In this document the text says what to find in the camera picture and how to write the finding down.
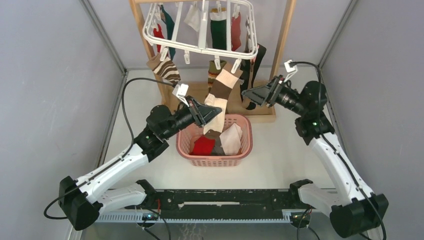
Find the white plastic clip hanger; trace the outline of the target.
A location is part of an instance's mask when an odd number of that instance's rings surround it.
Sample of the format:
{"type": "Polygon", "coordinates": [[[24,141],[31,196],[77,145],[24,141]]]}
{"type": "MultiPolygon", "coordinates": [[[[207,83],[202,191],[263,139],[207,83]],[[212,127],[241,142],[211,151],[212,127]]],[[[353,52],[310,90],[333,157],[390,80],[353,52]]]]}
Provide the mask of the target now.
{"type": "Polygon", "coordinates": [[[259,45],[257,43],[256,36],[256,26],[255,26],[255,18],[254,18],[254,7],[247,0],[228,0],[226,2],[225,10],[221,7],[221,4],[217,3],[217,14],[220,16],[225,16],[223,20],[224,30],[223,35],[225,36],[224,49],[218,49],[215,47],[209,47],[207,45],[207,32],[208,29],[211,29],[211,25],[209,24],[212,20],[210,16],[212,14],[209,11],[209,1],[203,0],[201,3],[201,8],[197,8],[197,5],[194,3],[187,15],[189,17],[196,17],[197,26],[194,28],[197,32],[197,44],[188,44],[184,42],[177,41],[178,31],[180,28],[182,11],[184,2],[182,0],[175,1],[177,7],[177,15],[176,20],[174,22],[174,27],[171,31],[172,35],[170,39],[167,38],[159,38],[154,36],[154,30],[157,28],[157,21],[161,19],[160,11],[162,2],[155,2],[150,0],[150,9],[147,15],[146,20],[142,24],[143,28],[141,30],[141,35],[144,40],[148,44],[152,45],[160,45],[160,60],[165,60],[166,56],[170,56],[170,49],[179,49],[184,51],[184,61],[186,64],[190,63],[190,53],[198,53],[203,55],[214,56],[213,63],[215,67],[220,70],[221,67],[221,57],[232,58],[234,59],[234,63],[232,65],[231,72],[235,73],[238,67],[240,66],[242,60],[254,60],[259,52],[259,45]],[[240,14],[240,6],[246,6],[248,8],[247,11],[247,19],[246,19],[246,30],[247,30],[247,52],[238,52],[233,50],[232,45],[232,19],[238,20],[240,14]]]}

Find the beige brown ribbed sock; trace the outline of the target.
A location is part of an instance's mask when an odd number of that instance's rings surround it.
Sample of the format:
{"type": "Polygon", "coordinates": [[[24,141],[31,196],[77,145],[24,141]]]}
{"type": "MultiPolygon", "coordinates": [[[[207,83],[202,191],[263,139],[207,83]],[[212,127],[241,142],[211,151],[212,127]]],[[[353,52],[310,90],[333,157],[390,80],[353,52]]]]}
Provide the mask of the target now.
{"type": "Polygon", "coordinates": [[[227,63],[222,68],[205,98],[205,105],[221,109],[221,112],[203,128],[203,135],[208,139],[216,139],[224,129],[228,99],[242,74],[240,69],[237,69],[235,72],[232,72],[232,69],[232,63],[227,63]]]}

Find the grey sock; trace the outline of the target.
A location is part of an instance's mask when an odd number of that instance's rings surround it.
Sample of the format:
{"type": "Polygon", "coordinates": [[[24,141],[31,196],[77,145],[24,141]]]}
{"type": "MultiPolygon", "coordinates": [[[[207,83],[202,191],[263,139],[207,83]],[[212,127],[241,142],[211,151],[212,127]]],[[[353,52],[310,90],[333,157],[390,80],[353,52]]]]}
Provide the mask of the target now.
{"type": "Polygon", "coordinates": [[[215,142],[215,145],[210,153],[211,156],[225,156],[225,151],[219,142],[215,142]]]}

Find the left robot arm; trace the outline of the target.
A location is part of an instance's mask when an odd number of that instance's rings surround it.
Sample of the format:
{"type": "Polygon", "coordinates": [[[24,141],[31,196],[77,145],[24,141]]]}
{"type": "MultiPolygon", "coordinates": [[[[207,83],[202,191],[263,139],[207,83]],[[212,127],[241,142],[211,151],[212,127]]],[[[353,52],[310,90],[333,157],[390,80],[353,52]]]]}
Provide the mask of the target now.
{"type": "Polygon", "coordinates": [[[95,170],[76,179],[67,176],[59,183],[59,207],[76,231],[88,228],[104,213],[127,206],[153,207],[157,196],[146,180],[110,189],[123,177],[147,165],[168,147],[168,139],[188,126],[203,127],[222,113],[219,107],[186,97],[188,105],[172,113],[165,105],[152,108],[146,126],[130,146],[95,170]]]}

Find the pink plastic laundry basket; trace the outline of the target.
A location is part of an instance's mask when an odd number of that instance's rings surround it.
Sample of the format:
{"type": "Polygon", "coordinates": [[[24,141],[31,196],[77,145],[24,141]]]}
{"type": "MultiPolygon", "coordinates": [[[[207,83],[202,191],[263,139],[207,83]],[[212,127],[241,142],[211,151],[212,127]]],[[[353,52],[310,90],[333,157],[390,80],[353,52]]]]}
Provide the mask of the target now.
{"type": "Polygon", "coordinates": [[[238,154],[231,156],[191,155],[195,141],[203,134],[203,129],[194,123],[176,135],[177,152],[197,167],[235,167],[239,165],[253,148],[252,125],[249,119],[241,114],[227,114],[224,120],[224,129],[228,129],[232,124],[237,124],[242,130],[241,148],[238,154]]]}

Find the black patterned sock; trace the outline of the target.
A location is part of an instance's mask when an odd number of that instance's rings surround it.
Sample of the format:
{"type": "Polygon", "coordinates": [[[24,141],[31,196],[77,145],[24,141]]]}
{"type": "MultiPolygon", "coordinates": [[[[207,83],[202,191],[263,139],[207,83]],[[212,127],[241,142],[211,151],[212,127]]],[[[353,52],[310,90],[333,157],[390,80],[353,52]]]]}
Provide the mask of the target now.
{"type": "Polygon", "coordinates": [[[255,78],[267,51],[267,48],[261,44],[258,44],[257,47],[258,53],[256,57],[250,60],[243,59],[240,66],[242,74],[240,75],[239,79],[243,80],[243,84],[240,86],[241,105],[243,108],[249,111],[254,110],[256,108],[256,104],[249,98],[244,98],[242,93],[243,91],[254,87],[255,78]]]}

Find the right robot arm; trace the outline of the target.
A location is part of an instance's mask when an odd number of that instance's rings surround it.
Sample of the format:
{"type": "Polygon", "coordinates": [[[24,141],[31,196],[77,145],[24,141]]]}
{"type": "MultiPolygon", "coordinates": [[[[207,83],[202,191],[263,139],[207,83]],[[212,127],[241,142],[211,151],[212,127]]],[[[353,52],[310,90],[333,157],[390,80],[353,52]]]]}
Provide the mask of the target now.
{"type": "Polygon", "coordinates": [[[305,144],[319,157],[336,193],[331,194],[309,179],[290,185],[289,203],[295,208],[305,204],[325,214],[342,238],[363,235],[380,228],[389,202],[376,194],[355,170],[331,122],[324,113],[326,88],[320,81],[309,81],[301,92],[289,80],[275,76],[265,85],[244,90],[242,96],[258,106],[280,105],[297,114],[295,128],[305,144]]]}

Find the white sock front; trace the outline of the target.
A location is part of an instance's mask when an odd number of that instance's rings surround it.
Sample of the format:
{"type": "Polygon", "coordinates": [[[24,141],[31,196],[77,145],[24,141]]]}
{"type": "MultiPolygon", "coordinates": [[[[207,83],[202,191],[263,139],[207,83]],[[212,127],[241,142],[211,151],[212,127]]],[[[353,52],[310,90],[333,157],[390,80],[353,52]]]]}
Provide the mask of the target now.
{"type": "Polygon", "coordinates": [[[241,127],[233,123],[228,129],[219,136],[221,148],[226,156],[235,156],[241,149],[241,138],[243,131],[241,127]]]}

